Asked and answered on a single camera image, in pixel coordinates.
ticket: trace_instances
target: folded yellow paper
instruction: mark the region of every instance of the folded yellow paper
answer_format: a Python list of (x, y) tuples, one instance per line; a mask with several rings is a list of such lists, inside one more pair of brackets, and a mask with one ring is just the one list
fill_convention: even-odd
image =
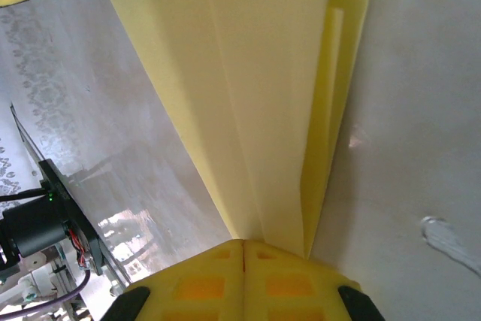
[[(345, 35), (362, 24), (357, 8), (356, 23), (350, 3), (329, 5), (331, 49), (321, 56), (331, 60), (320, 64), (330, 68), (318, 72), (332, 0), (111, 1), (232, 235), (308, 254), (355, 56)], [(316, 92), (328, 91), (324, 81), (330, 93), (313, 98), (316, 82)], [(313, 107), (323, 112), (319, 129), (313, 99), (329, 101)], [(306, 148), (308, 131), (326, 140), (310, 136)], [(306, 150), (313, 163), (303, 170)]]

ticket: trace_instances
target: yellow paper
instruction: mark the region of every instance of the yellow paper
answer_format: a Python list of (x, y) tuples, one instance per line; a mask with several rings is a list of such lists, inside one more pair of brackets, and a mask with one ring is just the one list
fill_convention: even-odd
[(308, 255), (368, 0), (111, 1), (232, 235)]

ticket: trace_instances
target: black cable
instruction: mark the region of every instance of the black cable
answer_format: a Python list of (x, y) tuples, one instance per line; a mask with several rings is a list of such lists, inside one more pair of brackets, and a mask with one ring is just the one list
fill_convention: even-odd
[(27, 189), (26, 191), (17, 193), (16, 195), (0, 195), (0, 202), (19, 201), (20, 199), (39, 197), (47, 194), (48, 191), (43, 188)]
[(61, 267), (56, 268), (55, 270), (52, 270), (54, 274), (58, 274), (60, 271), (63, 271), (67, 268), (67, 265), (63, 265)]

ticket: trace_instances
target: yellow foam board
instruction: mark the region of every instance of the yellow foam board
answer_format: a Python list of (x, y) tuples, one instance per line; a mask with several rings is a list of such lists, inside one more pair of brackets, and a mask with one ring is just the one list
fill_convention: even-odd
[(304, 254), (300, 179), (328, 0), (111, 0), (233, 236)]
[(328, 1), (301, 176), (305, 256), (319, 222), (368, 1)]

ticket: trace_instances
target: white floor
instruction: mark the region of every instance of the white floor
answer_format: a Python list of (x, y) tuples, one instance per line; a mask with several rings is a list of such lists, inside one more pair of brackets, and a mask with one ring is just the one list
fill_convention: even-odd
[[(475, 320), (481, 281), (429, 248), (448, 219), (481, 256), (479, 0), (372, 0), (313, 258), (388, 320)], [(0, 77), (133, 279), (226, 239), (108, 0), (0, 10)]]

